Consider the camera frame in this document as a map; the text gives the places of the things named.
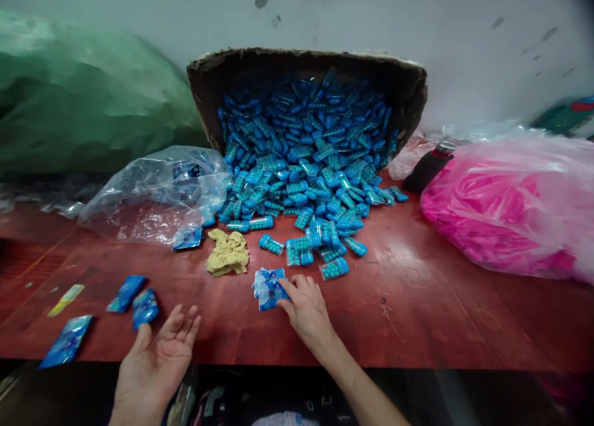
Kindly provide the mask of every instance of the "human hand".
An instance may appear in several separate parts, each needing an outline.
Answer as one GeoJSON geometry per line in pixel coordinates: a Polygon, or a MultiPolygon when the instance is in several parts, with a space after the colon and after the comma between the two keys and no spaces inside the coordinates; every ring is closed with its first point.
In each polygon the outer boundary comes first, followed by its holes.
{"type": "Polygon", "coordinates": [[[332,344],[336,336],[320,286],[311,276],[295,275],[289,281],[278,280],[291,300],[279,299],[277,306],[289,316],[297,335],[314,354],[318,361],[332,344]]]}
{"type": "Polygon", "coordinates": [[[119,367],[110,425],[161,424],[192,359],[201,321],[198,307],[193,305],[184,314],[178,304],[154,341],[150,325],[140,325],[136,342],[119,367]]]}

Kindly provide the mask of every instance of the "black bottle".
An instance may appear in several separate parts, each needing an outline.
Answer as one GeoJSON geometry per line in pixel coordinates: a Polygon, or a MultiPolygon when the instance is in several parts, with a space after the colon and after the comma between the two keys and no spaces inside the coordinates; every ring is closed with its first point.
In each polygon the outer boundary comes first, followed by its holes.
{"type": "Polygon", "coordinates": [[[435,149],[425,154],[413,168],[413,172],[404,179],[402,187],[410,192],[419,193],[425,189],[434,177],[454,158],[456,145],[439,142],[435,149]]]}

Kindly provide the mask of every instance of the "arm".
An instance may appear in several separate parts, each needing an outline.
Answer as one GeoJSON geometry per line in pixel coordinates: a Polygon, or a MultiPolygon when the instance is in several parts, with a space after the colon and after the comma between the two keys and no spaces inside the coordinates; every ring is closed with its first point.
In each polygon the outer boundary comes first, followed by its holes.
{"type": "Polygon", "coordinates": [[[178,304],[154,341],[150,325],[140,325],[136,342],[119,367],[110,426],[161,424],[190,365],[200,322],[195,305],[183,313],[178,304]]]}
{"type": "Polygon", "coordinates": [[[361,426],[408,425],[402,414],[356,363],[334,332],[320,286],[308,276],[280,280],[291,298],[277,305],[346,396],[361,426]]]}

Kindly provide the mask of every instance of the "red wooden table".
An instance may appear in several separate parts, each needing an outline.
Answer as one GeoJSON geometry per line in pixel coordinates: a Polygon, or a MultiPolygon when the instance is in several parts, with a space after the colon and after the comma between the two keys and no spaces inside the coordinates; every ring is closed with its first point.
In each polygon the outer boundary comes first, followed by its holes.
{"type": "MultiPolygon", "coordinates": [[[[303,232],[282,217],[271,233],[303,232]]],[[[214,278],[206,259],[214,242],[174,253],[167,247],[114,244],[59,215],[19,205],[0,216],[0,357],[41,359],[65,322],[96,318],[81,360],[121,360],[135,333],[132,314],[105,312],[125,277],[145,275],[162,314],[197,304],[204,321],[194,349],[204,364],[314,365],[280,310],[260,313],[250,285],[261,266],[285,266],[246,235],[248,272],[214,278]],[[57,317],[49,310],[73,285],[85,289],[57,317]]],[[[424,219],[417,198],[373,208],[357,235],[369,253],[347,260],[351,272],[323,282],[316,257],[307,273],[322,288],[330,318],[366,367],[594,368],[594,292],[585,284],[504,275],[469,262],[424,219]]]]}

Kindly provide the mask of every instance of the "blue packet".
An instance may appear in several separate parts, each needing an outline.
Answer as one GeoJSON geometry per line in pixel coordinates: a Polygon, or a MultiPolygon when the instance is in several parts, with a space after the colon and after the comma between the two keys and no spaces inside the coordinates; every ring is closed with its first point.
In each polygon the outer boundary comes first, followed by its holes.
{"type": "Polygon", "coordinates": [[[270,279],[260,282],[257,287],[261,312],[274,309],[277,306],[277,301],[279,299],[291,299],[289,298],[289,295],[286,293],[285,289],[283,289],[278,282],[279,279],[286,279],[284,269],[279,268],[277,270],[266,270],[263,274],[265,277],[266,274],[268,274],[270,279]]]}
{"type": "Polygon", "coordinates": [[[252,288],[254,290],[254,297],[256,299],[260,298],[260,283],[266,281],[278,281],[279,278],[286,279],[284,268],[277,268],[276,270],[268,270],[267,268],[261,268],[260,270],[258,270],[254,276],[254,283],[252,284],[252,288]]]}
{"type": "Polygon", "coordinates": [[[175,239],[173,239],[173,247],[171,249],[175,251],[199,247],[203,238],[204,232],[202,227],[198,227],[196,229],[181,229],[175,234],[175,239]]]}
{"type": "Polygon", "coordinates": [[[48,354],[41,361],[39,368],[54,367],[74,360],[92,318],[92,315],[86,315],[69,320],[48,354]]]}
{"type": "Polygon", "coordinates": [[[141,275],[128,276],[116,297],[107,306],[107,311],[124,313],[146,280],[147,278],[141,275]]]}
{"type": "Polygon", "coordinates": [[[159,314],[157,297],[152,288],[148,288],[137,297],[132,303],[132,313],[134,315],[134,330],[138,330],[140,324],[151,323],[159,314]]]}

